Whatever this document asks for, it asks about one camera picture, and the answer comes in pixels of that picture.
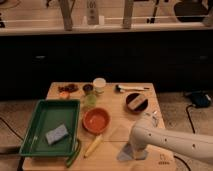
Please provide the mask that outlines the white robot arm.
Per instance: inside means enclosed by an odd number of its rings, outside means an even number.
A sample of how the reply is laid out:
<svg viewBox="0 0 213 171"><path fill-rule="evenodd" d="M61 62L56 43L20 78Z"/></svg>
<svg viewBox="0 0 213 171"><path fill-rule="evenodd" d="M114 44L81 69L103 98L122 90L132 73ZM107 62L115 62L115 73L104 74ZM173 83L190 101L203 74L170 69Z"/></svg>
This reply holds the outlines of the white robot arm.
<svg viewBox="0 0 213 171"><path fill-rule="evenodd" d="M213 165L213 136L166 130L140 119L131 128L129 142L134 152L150 144Z"/></svg>

